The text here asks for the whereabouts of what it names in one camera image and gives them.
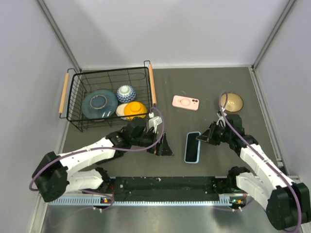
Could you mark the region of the pink phone case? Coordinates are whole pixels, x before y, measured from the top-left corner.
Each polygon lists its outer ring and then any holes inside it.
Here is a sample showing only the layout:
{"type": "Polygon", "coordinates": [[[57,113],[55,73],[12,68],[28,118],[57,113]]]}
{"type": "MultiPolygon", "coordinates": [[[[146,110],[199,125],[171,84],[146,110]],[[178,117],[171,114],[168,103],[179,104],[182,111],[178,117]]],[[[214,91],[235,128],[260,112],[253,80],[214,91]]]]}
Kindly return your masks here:
{"type": "Polygon", "coordinates": [[[175,95],[173,97],[172,106],[191,111],[197,111],[199,108],[199,100],[190,97],[175,95]]]}

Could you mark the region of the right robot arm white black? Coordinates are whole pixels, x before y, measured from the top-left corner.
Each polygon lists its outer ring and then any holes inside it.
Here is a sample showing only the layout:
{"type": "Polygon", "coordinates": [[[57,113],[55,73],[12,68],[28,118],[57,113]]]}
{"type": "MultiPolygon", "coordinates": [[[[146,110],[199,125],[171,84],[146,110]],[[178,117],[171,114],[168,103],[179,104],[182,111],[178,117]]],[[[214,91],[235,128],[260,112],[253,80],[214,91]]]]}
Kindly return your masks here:
{"type": "Polygon", "coordinates": [[[229,170],[226,188],[248,193],[265,210],[272,226],[285,230],[311,220],[310,192],[304,183],[296,183],[263,152],[258,141],[244,132],[237,114],[220,116],[218,121],[196,138],[211,145],[227,143],[251,169],[229,170]]]}

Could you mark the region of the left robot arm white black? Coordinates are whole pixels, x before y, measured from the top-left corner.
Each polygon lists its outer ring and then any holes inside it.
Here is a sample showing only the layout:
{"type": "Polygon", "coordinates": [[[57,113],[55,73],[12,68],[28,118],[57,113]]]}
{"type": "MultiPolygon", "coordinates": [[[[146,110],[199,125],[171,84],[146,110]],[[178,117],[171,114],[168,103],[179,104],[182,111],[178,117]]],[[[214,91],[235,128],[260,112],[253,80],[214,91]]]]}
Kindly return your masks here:
{"type": "Polygon", "coordinates": [[[110,188],[110,177],[101,167],[90,171],[84,168],[120,158],[126,152],[147,151],[157,156],[173,156],[166,133],[157,135],[156,124],[160,117],[147,121],[136,117],[121,130],[109,133],[101,140],[79,150],[44,155],[32,174],[31,185],[36,185],[45,202],[52,202],[65,193],[92,189],[106,192],[110,188]]]}

